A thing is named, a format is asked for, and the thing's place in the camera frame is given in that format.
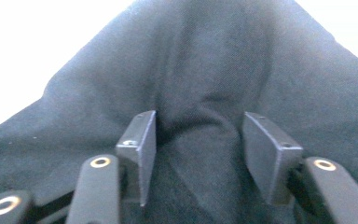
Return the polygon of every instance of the black cloth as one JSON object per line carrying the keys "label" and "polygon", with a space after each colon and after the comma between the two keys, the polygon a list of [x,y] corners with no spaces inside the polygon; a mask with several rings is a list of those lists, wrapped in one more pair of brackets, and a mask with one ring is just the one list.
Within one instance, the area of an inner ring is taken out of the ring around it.
{"label": "black cloth", "polygon": [[244,166],[243,112],[358,181],[358,59],[292,0],[137,1],[0,125],[0,192],[38,202],[158,111],[148,223],[293,223]]}

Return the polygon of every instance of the white background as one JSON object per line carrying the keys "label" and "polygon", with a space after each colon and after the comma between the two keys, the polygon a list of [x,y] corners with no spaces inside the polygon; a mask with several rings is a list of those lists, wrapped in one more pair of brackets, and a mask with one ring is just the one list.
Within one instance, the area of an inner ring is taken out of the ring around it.
{"label": "white background", "polygon": [[[1,0],[0,123],[39,99],[48,80],[133,0]],[[297,0],[358,56],[358,0]]]}

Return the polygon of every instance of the black fabric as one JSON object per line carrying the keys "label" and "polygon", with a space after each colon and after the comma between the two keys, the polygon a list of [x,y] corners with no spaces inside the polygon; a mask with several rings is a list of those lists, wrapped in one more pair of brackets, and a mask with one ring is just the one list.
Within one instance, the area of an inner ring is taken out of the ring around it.
{"label": "black fabric", "polygon": [[138,1],[0,125],[0,192],[39,203],[111,153],[131,118],[158,111],[148,223],[294,223],[244,166],[243,111],[358,181],[358,59],[294,1]]}

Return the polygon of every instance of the gold grommet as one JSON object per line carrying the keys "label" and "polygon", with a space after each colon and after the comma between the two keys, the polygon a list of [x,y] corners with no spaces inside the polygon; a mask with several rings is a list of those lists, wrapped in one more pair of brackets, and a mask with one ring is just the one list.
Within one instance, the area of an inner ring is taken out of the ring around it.
{"label": "gold grommet", "polygon": [[107,157],[100,157],[95,160],[93,160],[90,165],[94,168],[103,168],[107,165],[109,165],[110,159]]}
{"label": "gold grommet", "polygon": [[336,165],[334,165],[330,161],[316,160],[313,162],[313,164],[315,164],[315,166],[325,171],[335,171],[337,169]]}
{"label": "gold grommet", "polygon": [[10,205],[8,207],[2,208],[2,209],[0,208],[0,216],[10,212],[15,207],[17,207],[17,205],[19,205],[21,203],[21,198],[19,198],[17,196],[9,196],[9,197],[6,197],[6,198],[0,200],[0,205],[3,203],[10,203]]}

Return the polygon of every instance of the round hole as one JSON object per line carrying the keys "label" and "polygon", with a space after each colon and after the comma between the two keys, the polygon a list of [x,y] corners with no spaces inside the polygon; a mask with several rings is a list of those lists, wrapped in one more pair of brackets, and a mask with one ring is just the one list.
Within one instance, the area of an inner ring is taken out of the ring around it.
{"label": "round hole", "polygon": [[138,144],[136,141],[132,141],[132,140],[127,140],[123,142],[123,145],[125,146],[136,146],[136,144]]}
{"label": "round hole", "polygon": [[95,160],[93,160],[90,165],[94,168],[103,168],[107,165],[109,165],[110,159],[107,157],[100,157]]}
{"label": "round hole", "polygon": [[291,147],[292,144],[290,144],[290,143],[282,143],[282,146],[284,146],[284,147]]}
{"label": "round hole", "polygon": [[17,207],[21,202],[21,198],[17,196],[9,196],[0,200],[0,216],[6,214]]}
{"label": "round hole", "polygon": [[337,169],[336,165],[334,165],[332,162],[330,161],[325,161],[325,160],[316,160],[314,162],[315,166],[317,166],[318,168],[325,170],[325,171],[335,171]]}

